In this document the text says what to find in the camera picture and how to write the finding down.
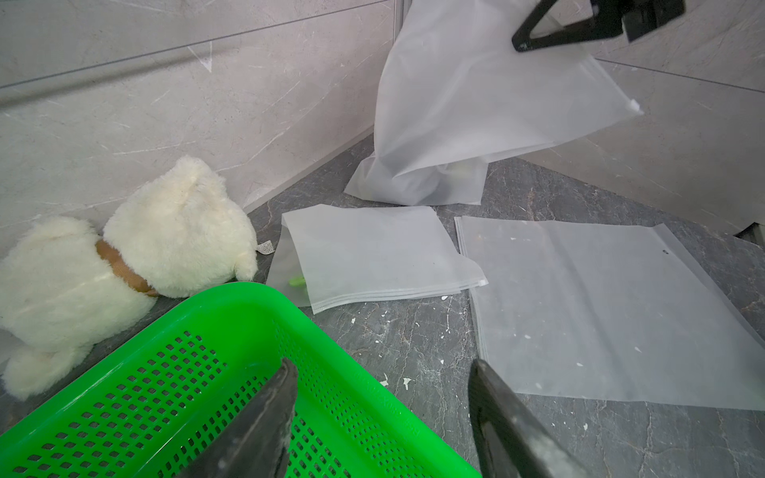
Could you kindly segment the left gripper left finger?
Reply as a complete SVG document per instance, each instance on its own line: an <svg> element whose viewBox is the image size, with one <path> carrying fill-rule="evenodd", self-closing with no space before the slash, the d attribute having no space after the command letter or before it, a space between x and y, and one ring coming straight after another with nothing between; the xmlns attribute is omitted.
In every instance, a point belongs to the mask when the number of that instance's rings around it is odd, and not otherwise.
<svg viewBox="0 0 765 478"><path fill-rule="evenodd" d="M298 370L285 358L276 374L180 477L283 477L289 466Z"/></svg>

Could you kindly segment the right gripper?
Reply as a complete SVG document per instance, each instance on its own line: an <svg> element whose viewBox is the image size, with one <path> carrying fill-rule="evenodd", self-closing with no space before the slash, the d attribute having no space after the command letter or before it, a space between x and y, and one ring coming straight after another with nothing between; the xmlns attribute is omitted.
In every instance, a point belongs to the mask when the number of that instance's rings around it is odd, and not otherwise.
<svg viewBox="0 0 765 478"><path fill-rule="evenodd" d="M623 13L621 1L592 1L591 17L560 27L552 33L534 36L533 30L557 3L558 0L539 1L526 17L512 36L512 45L518 53L611 39L619 37L624 31L628 41L633 42L687 11L685 0L625 1Z"/></svg>

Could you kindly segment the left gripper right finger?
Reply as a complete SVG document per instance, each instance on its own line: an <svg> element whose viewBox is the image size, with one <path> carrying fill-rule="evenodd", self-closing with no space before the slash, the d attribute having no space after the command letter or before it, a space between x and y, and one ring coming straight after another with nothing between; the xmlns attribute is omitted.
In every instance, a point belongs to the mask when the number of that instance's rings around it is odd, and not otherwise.
<svg viewBox="0 0 765 478"><path fill-rule="evenodd" d="M471 364L469 416L484 477L589 477L486 362Z"/></svg>

